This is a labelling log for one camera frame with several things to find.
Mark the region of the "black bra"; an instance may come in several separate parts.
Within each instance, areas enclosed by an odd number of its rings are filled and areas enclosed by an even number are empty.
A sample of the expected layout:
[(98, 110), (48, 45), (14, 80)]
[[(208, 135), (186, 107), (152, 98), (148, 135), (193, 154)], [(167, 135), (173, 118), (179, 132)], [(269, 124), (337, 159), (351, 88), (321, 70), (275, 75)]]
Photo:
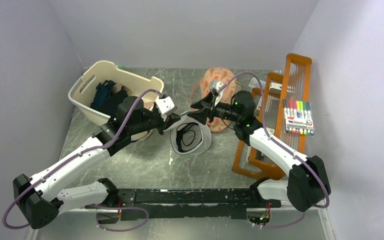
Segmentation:
[(196, 122), (182, 123), (176, 128), (175, 143), (180, 153), (192, 153), (203, 143), (203, 133)]

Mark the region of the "white mesh laundry bag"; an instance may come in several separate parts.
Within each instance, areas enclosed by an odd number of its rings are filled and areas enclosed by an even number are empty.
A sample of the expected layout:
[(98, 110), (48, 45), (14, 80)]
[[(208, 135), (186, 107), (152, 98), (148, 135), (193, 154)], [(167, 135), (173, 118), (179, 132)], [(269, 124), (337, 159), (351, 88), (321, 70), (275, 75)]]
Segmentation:
[(202, 154), (212, 143), (210, 128), (189, 117), (190, 112), (181, 113), (180, 120), (168, 128), (171, 147), (179, 155)]

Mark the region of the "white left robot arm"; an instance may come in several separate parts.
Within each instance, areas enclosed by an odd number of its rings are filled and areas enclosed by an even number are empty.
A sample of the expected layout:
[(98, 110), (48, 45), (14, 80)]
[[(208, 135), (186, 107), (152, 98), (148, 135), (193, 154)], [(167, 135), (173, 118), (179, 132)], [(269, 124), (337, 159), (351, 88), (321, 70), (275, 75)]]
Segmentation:
[(157, 130), (160, 134), (179, 120), (170, 97), (157, 99), (151, 109), (141, 98), (131, 96), (119, 104), (115, 115), (86, 139), (75, 151), (32, 176), (13, 180), (14, 205), (27, 226), (40, 229), (70, 210), (97, 205), (120, 205), (119, 189), (107, 178), (70, 188), (68, 185), (89, 168), (112, 157), (135, 142), (135, 135)]

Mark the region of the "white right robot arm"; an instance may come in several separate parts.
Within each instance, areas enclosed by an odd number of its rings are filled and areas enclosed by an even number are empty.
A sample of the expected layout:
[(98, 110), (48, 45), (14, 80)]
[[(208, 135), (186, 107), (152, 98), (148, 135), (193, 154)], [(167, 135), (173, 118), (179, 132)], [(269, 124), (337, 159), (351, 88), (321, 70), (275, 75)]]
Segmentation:
[(188, 116), (202, 124), (214, 118), (234, 122), (237, 138), (267, 156), (287, 177), (261, 180), (249, 197), (255, 207), (262, 207), (268, 200), (287, 201), (300, 212), (330, 205), (330, 183), (320, 157), (300, 153), (270, 133), (254, 115), (256, 105), (250, 92), (239, 91), (232, 103), (216, 102), (217, 97), (216, 92), (210, 92), (192, 103), (193, 111)]

